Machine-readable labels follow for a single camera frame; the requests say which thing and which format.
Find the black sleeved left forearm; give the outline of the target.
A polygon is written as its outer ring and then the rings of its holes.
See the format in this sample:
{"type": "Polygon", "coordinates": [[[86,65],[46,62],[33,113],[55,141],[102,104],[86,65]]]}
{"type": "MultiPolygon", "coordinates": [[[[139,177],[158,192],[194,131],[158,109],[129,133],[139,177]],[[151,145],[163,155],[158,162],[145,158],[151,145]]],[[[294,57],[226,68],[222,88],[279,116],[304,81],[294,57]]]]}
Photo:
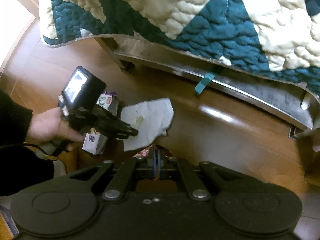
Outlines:
{"type": "Polygon", "coordinates": [[[1,91],[1,196],[54,178],[54,164],[23,144],[33,111],[15,103],[1,91]]]}

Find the person's left hand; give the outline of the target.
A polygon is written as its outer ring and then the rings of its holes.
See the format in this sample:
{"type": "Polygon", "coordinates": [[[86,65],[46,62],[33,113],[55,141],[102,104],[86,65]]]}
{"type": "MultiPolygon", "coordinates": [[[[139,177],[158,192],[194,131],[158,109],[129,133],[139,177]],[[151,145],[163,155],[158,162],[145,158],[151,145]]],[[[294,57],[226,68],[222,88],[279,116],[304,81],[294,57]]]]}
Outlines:
{"type": "Polygon", "coordinates": [[[70,143],[67,145],[67,150],[71,151],[77,143],[83,142],[85,136],[69,127],[68,122],[61,118],[59,107],[33,115],[25,141],[43,143],[55,138],[69,140],[70,143]]]}

